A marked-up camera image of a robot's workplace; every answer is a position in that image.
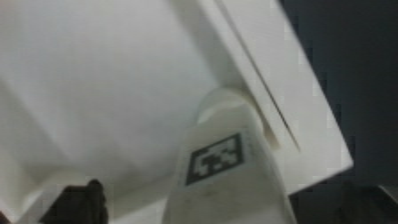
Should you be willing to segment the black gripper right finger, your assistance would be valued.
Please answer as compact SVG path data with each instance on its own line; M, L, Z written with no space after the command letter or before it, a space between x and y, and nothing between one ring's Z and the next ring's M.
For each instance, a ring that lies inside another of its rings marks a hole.
M398 224L398 203L378 186L343 184L332 224Z

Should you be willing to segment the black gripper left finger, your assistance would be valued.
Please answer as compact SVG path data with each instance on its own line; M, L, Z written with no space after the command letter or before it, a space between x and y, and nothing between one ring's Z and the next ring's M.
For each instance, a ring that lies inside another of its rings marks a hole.
M97 179L83 186L69 185L57 197L41 224L108 224L105 188Z

